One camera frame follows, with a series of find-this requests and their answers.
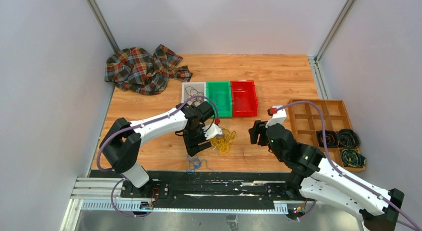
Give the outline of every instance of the tangled wire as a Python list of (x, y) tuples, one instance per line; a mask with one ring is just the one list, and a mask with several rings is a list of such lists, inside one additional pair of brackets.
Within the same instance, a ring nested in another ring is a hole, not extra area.
[[(185, 87), (185, 92), (188, 95), (188, 98), (196, 96), (196, 95), (204, 96), (204, 92), (200, 92), (191, 86)], [(203, 102), (204, 102), (203, 98), (194, 98), (190, 100), (191, 105), (194, 105), (194, 106), (199, 106)]]
[(220, 155), (228, 155), (228, 152), (230, 151), (230, 145), (236, 138), (236, 131), (230, 133), (230, 131), (225, 128), (223, 128), (222, 131), (222, 137), (214, 137), (210, 141), (212, 146), (215, 146), (215, 148), (218, 148), (220, 150)]

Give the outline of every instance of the white wall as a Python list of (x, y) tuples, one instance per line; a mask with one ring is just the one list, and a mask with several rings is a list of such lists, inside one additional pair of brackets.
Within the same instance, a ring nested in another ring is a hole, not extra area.
[(363, 178), (402, 190), (403, 209), (419, 225), (421, 2), (357, 0), (321, 62), (331, 98), (344, 99), (362, 139), (362, 152), (368, 158)]
[(120, 49), (316, 55), (346, 0), (96, 0)]
[(0, 226), (56, 231), (112, 87), (85, 0), (0, 0)]

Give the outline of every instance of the white bin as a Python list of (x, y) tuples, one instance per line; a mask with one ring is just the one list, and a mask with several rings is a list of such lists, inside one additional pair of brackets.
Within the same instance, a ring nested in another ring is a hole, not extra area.
[[(206, 82), (191, 82), (182, 83), (182, 102), (194, 96), (202, 95), (207, 96), (207, 83)], [(189, 105), (198, 106), (204, 101), (203, 98), (195, 98), (188, 102)]]

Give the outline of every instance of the metal floor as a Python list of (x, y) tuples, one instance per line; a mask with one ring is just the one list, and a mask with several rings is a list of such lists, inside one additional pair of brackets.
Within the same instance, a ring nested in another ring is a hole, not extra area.
[(351, 215), (330, 206), (315, 206), (299, 223), (285, 215), (151, 213), (127, 218), (114, 211), (81, 211), (77, 231), (360, 231)]

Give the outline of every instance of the plaid fabric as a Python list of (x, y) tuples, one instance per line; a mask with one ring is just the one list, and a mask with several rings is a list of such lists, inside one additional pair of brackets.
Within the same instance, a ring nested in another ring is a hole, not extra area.
[(191, 79), (188, 66), (176, 68), (182, 59), (162, 44), (153, 56), (143, 48), (126, 48), (107, 59), (105, 81), (113, 82), (123, 91), (159, 94), (166, 89), (169, 78), (182, 82)]

